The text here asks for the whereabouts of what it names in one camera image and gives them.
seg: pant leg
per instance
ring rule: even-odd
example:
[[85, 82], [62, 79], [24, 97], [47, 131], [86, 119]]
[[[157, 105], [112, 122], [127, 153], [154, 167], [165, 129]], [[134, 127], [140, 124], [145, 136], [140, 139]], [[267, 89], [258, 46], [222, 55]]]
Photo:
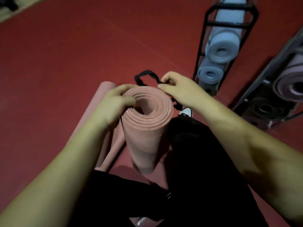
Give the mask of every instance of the pant leg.
[[268, 226], [253, 195], [211, 130], [180, 115], [168, 128], [180, 168], [169, 185], [172, 212], [163, 226]]
[[93, 171], [70, 226], [133, 226], [129, 217], [164, 219], [167, 191], [157, 185]]

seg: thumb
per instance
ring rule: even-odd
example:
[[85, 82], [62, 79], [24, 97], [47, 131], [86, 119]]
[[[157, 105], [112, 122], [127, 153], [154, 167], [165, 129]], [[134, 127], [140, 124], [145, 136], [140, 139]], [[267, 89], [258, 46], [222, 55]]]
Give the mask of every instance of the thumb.
[[123, 104], [125, 107], [137, 106], [137, 100], [133, 96], [123, 96]]
[[158, 84], [158, 88], [171, 96], [175, 92], [175, 86], [168, 85], [168, 84]]

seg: person's left hand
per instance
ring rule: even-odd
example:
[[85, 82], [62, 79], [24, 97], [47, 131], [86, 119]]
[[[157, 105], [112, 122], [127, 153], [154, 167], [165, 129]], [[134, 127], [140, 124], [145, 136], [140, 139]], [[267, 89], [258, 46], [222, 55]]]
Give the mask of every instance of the person's left hand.
[[115, 128], [126, 107], [135, 107], [137, 100], [133, 96], [122, 96], [128, 89], [137, 87], [134, 84], [123, 84], [106, 93], [90, 120], [99, 129]]

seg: sneaker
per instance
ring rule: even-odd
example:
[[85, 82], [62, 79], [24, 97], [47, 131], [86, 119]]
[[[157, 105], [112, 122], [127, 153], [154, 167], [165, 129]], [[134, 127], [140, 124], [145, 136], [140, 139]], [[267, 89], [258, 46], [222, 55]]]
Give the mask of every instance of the sneaker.
[[188, 116], [192, 118], [192, 110], [188, 107], [184, 108], [182, 111], [179, 112], [179, 115]]

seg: person's right arm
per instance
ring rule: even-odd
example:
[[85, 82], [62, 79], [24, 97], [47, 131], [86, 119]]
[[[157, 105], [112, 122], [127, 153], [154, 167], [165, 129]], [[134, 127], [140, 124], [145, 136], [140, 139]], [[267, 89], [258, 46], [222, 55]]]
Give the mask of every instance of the person's right arm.
[[176, 72], [158, 88], [199, 112], [247, 183], [293, 226], [303, 226], [303, 154], [257, 129]]

